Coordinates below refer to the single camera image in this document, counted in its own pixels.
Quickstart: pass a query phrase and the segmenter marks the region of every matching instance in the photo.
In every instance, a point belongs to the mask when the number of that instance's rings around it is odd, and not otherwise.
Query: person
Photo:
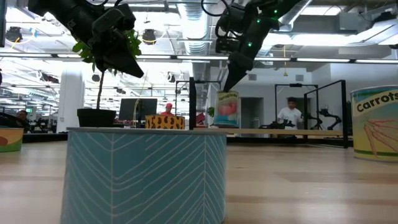
[[[281,109],[278,114],[278,121],[283,122],[287,119],[288,122],[291,121],[294,127],[285,126],[285,129],[297,129],[297,123],[303,121],[301,112],[296,108],[296,98],[289,97],[287,99],[287,107]]]
[[[27,112],[25,110],[18,111],[17,118],[26,122],[26,126],[24,126],[21,122],[17,121],[17,125],[19,127],[24,128],[24,132],[27,133],[30,129],[29,127],[29,120],[27,119]]]
[[[174,116],[174,114],[172,114],[172,109],[173,109],[173,104],[167,103],[166,104],[166,111],[161,112],[160,115]]]

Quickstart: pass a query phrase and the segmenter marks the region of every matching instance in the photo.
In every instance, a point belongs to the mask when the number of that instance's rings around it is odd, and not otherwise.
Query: plant stem
[[[99,81],[99,90],[98,90],[98,97],[97,97],[97,110],[100,109],[100,101],[101,101],[101,93],[102,93],[102,84],[104,83],[104,75],[105,71],[101,74],[101,80]]]

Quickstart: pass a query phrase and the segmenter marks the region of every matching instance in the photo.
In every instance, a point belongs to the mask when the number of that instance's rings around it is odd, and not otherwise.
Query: wooden floor
[[[351,151],[228,146],[226,223],[398,223],[398,164]],[[0,154],[0,223],[58,223],[65,156],[65,142]]]

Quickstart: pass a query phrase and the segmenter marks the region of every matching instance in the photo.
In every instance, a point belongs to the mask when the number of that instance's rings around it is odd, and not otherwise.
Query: person in red shirt
[[[171,112],[172,108],[173,108],[173,104],[167,103],[166,104],[166,111],[162,112],[160,115],[174,116],[174,114],[172,114],[172,112]]]

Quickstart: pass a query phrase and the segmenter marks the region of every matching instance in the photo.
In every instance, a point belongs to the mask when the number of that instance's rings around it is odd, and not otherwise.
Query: black plant pot
[[[113,127],[116,111],[97,109],[78,109],[80,127],[111,128]]]

